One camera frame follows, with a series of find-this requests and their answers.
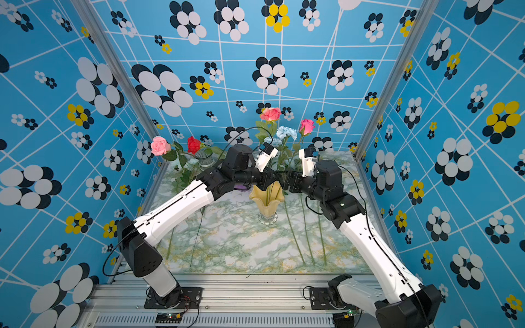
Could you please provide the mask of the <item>red rose stem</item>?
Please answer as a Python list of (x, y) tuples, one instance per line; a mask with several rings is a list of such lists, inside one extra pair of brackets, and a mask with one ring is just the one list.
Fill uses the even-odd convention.
[(211, 150), (213, 151), (213, 154), (216, 154), (216, 155), (219, 155), (221, 156), (221, 154), (223, 153), (223, 150), (216, 147), (216, 146), (208, 146), (206, 145), (205, 143), (201, 142), (200, 140), (197, 140), (196, 138), (194, 137), (190, 137), (188, 140), (187, 140), (187, 147), (188, 147), (188, 153), (190, 153), (193, 157), (194, 157), (194, 154), (201, 148), (211, 148)]

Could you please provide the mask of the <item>pink rose stem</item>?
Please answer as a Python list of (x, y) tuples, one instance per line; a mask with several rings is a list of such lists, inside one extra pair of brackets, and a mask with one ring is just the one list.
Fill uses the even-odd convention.
[(180, 163), (183, 148), (179, 143), (169, 143), (165, 138), (157, 136), (153, 138), (150, 147), (151, 153), (154, 154), (154, 156), (161, 157), (166, 161)]

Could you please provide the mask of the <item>white blue flower bunch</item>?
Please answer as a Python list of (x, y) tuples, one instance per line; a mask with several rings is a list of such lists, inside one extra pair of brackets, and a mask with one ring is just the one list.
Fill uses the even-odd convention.
[(309, 229), (308, 229), (309, 226), (308, 226), (308, 223), (307, 223), (306, 211), (305, 211), (305, 207), (304, 207), (304, 202), (303, 202), (302, 196), (299, 196), (299, 202), (300, 202), (301, 208), (302, 208), (302, 216), (303, 216), (303, 221), (304, 221), (304, 230), (305, 230), (305, 236), (306, 236), (306, 243), (307, 243), (307, 246), (308, 246), (310, 259), (312, 261), (313, 266), (315, 267), (315, 259), (314, 259), (313, 250), (312, 250), (312, 247), (311, 247), (311, 244), (310, 244), (310, 238), (309, 238), (309, 232), (308, 232), (309, 231)]

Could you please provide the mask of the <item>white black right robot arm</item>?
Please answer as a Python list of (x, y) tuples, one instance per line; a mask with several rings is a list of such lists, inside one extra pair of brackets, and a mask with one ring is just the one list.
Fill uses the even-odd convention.
[(355, 306), (374, 316), (380, 327), (429, 327), (441, 304), (440, 291), (425, 286), (399, 260), (368, 218), (365, 200), (357, 200), (343, 186), (340, 166), (331, 160), (318, 162), (306, 173), (288, 171), (284, 188), (319, 202), (320, 213), (344, 234), (376, 277), (375, 291), (349, 274), (329, 281), (332, 307)]

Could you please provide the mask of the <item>light blue carnation stem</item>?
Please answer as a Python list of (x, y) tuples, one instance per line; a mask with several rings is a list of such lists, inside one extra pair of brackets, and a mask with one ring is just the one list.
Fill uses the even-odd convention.
[(200, 230), (202, 228), (202, 222), (203, 222), (203, 219), (205, 218), (206, 208), (207, 208), (207, 206), (204, 206), (204, 207), (202, 207), (200, 209), (201, 216), (200, 216), (200, 221), (199, 221), (199, 226), (198, 226), (198, 229), (197, 229), (197, 233), (196, 233), (196, 236), (195, 236), (195, 239), (194, 239), (194, 245), (193, 245), (192, 250), (191, 250), (191, 258), (190, 258), (190, 262), (189, 262), (189, 268), (190, 269), (192, 268), (192, 265), (193, 265), (193, 262), (194, 262), (194, 254), (195, 254), (196, 246), (197, 246), (197, 243), (198, 243)]

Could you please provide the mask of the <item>clear ribbed glass vase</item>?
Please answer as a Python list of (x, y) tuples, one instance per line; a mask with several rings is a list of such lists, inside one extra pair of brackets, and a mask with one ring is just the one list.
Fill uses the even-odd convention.
[(211, 148), (201, 148), (195, 154), (194, 157), (198, 160), (198, 163), (202, 169), (207, 169), (213, 166), (213, 151)]

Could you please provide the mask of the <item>yellow fluted glass vase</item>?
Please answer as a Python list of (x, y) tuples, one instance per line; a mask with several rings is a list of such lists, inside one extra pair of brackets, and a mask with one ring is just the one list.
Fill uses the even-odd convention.
[(278, 206), (284, 202), (282, 186), (278, 181), (272, 183), (266, 190), (255, 185), (250, 194), (250, 199), (257, 205), (261, 224), (270, 226), (276, 223)]

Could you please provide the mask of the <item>purple blue glass vase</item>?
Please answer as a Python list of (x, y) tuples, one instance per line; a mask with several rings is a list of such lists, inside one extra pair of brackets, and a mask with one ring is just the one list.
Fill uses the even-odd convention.
[(235, 191), (250, 191), (251, 190), (251, 187), (250, 186), (245, 186), (245, 185), (237, 185), (235, 188), (234, 188)]

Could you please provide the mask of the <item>pink and blue flower bunch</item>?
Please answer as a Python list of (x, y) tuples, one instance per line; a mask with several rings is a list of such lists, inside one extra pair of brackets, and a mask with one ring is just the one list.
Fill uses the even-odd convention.
[(299, 150), (308, 148), (304, 145), (305, 137), (309, 136), (314, 129), (312, 120), (302, 120), (298, 129), (279, 125), (281, 111), (278, 108), (267, 108), (261, 113), (261, 121), (256, 124), (259, 130), (258, 139), (260, 147), (264, 142), (271, 144), (279, 153), (274, 157), (265, 169), (273, 169), (278, 177), (279, 183), (284, 189), (285, 178), (288, 171), (302, 173), (302, 161), (299, 159)]

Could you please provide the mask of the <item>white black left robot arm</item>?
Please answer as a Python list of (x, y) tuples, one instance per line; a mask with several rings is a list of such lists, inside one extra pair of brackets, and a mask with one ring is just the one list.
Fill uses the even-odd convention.
[(278, 149), (269, 143), (259, 149), (258, 156), (254, 156), (250, 147), (234, 145), (224, 160), (205, 169), (159, 208), (134, 220), (119, 221), (118, 248), (134, 276), (149, 285), (150, 297), (159, 305), (174, 308), (183, 295), (157, 245), (190, 215), (230, 193), (237, 185), (255, 185), (264, 190), (274, 183), (277, 178), (269, 162), (278, 155)]

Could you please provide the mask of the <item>white blue flower stem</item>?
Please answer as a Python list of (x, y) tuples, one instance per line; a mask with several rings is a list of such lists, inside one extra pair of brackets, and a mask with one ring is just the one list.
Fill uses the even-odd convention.
[(285, 200), (283, 204), (284, 204), (284, 210), (285, 210), (285, 213), (286, 213), (286, 216), (287, 216), (288, 225), (289, 225), (289, 228), (290, 228), (290, 230), (291, 230), (291, 234), (292, 234), (292, 236), (293, 236), (293, 240), (294, 240), (294, 242), (295, 242), (295, 246), (296, 246), (296, 248), (297, 248), (297, 250), (298, 250), (298, 252), (299, 252), (299, 256), (300, 256), (300, 258), (301, 258), (301, 260), (302, 260), (303, 265), (306, 265), (306, 261), (305, 261), (305, 259), (304, 259), (303, 254), (302, 254), (302, 250), (301, 250), (300, 247), (299, 247), (299, 243), (298, 243), (298, 241), (297, 241), (297, 237), (296, 237), (296, 235), (295, 235), (295, 231), (294, 231), (294, 229), (293, 229), (293, 224), (292, 224), (291, 216), (290, 216), (290, 214), (289, 214), (289, 212), (288, 212), (287, 201)]

